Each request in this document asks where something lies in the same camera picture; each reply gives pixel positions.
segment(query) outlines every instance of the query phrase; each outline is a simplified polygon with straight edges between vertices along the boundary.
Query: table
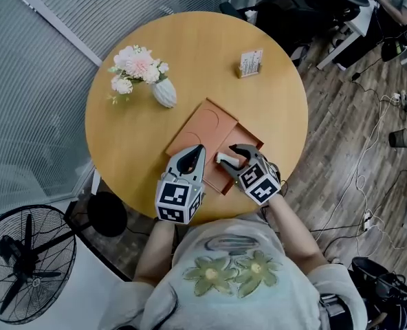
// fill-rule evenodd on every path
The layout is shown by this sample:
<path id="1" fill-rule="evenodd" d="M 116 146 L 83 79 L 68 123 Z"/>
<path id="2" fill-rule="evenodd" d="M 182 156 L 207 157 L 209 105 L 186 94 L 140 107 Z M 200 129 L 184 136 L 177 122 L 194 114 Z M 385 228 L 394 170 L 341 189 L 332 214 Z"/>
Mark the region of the table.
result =
<path id="1" fill-rule="evenodd" d="M 339 46 L 337 46 L 332 53 L 327 55 L 323 61 L 318 65 L 318 69 L 323 69 L 328 63 L 330 63 L 342 50 L 352 44 L 357 37 L 366 36 L 369 29 L 371 15 L 376 2 L 370 0 L 370 6 L 365 8 L 361 7 L 361 12 L 351 21 L 346 22 L 346 25 L 352 30 L 352 34 L 349 35 Z"/>
<path id="2" fill-rule="evenodd" d="M 112 105 L 113 56 L 127 45 L 153 50 L 170 67 L 177 105 L 156 102 L 148 85 L 134 86 L 130 101 Z M 242 52 L 263 48 L 259 75 L 234 74 Z M 215 12 L 184 12 L 157 19 L 128 35 L 111 51 L 92 82 L 85 128 L 92 160 L 112 191 L 130 207 L 155 216 L 157 181 L 164 153 L 205 98 L 214 100 L 262 140 L 263 154 L 287 179 L 303 151 L 307 100 L 300 76 L 286 53 L 253 25 Z M 226 196 L 208 185 L 193 224 L 251 212 L 255 203 L 237 188 Z"/>

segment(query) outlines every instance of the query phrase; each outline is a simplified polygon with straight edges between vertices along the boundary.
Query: floor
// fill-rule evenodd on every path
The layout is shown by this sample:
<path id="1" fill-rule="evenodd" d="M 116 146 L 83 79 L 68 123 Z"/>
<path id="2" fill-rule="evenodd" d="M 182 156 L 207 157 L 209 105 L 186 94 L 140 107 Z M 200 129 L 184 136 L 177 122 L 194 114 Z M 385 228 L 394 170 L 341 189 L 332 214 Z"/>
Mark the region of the floor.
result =
<path id="1" fill-rule="evenodd" d="M 364 212 L 364 195 L 355 188 L 355 178 L 351 182 L 340 206 L 338 202 L 350 183 L 350 178 L 360 158 L 366 141 L 379 120 L 380 103 L 373 91 L 364 92 L 362 87 L 350 81 L 356 71 L 362 71 L 379 58 L 376 49 L 365 59 L 345 72 L 330 64 L 324 70 L 315 65 L 324 57 L 327 44 L 314 43 L 307 58 L 298 68 L 305 85 L 309 105 L 309 130 L 302 157 L 287 180 L 286 199 L 297 215 L 310 230 L 352 226 L 360 222 Z M 379 97 L 402 89 L 407 90 L 407 67 L 399 60 L 389 63 L 379 62 L 362 74 L 357 80 L 365 89 L 375 89 Z M 382 103 L 382 111 L 388 106 Z M 371 255 L 371 259 L 381 263 L 407 278 L 407 231 L 402 228 L 407 206 L 407 174 L 402 173 L 397 184 L 384 199 L 384 195 L 396 180 L 401 170 L 407 170 L 407 148 L 394 149 L 388 145 L 388 134 L 404 127 L 407 118 L 397 108 L 390 106 L 383 117 L 379 139 L 375 146 L 361 159 L 358 175 L 365 176 L 363 191 L 367 208 L 371 209 L 382 221 L 373 218 L 383 234 L 377 228 L 361 233 L 358 227 L 313 232 L 319 246 L 324 250 L 336 237 L 350 236 L 333 242 L 326 257 L 338 256 L 349 265 L 358 254 Z M 107 190 L 104 183 L 101 190 Z M 80 200 L 76 211 L 85 211 L 87 196 Z M 141 249 L 146 243 L 153 222 L 127 207 L 129 228 L 122 236 L 108 239 L 99 236 L 92 228 L 86 230 L 86 237 L 118 269 L 133 276 Z M 82 221 L 85 216 L 77 215 L 75 220 Z"/>

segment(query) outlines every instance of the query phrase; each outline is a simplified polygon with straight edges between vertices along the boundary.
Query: white vase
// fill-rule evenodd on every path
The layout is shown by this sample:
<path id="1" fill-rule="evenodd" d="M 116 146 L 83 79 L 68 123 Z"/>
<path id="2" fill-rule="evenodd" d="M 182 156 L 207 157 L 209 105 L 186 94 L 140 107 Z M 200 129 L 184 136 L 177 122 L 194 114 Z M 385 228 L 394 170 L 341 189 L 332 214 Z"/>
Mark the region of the white vase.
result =
<path id="1" fill-rule="evenodd" d="M 152 84 L 151 91 L 161 105 L 168 108 L 176 105 L 176 89 L 168 78 Z"/>

